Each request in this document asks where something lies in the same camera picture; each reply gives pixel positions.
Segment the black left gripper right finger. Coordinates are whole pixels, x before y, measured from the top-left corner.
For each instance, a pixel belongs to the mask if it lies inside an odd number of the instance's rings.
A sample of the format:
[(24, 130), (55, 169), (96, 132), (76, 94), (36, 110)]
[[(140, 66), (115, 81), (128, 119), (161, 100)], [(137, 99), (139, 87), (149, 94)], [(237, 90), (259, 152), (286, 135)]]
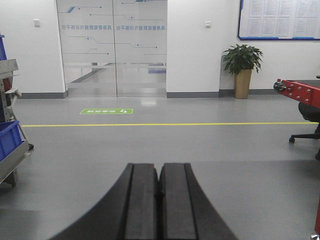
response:
[(189, 163), (165, 163), (160, 174), (164, 240), (236, 240)]

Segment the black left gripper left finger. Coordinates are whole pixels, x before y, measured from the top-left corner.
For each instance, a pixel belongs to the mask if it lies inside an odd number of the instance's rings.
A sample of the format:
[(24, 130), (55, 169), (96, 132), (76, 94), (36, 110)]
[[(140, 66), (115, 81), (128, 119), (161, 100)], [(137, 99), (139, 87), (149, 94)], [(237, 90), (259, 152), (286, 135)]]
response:
[(157, 239), (157, 182), (153, 164), (129, 163), (99, 202), (53, 239)]

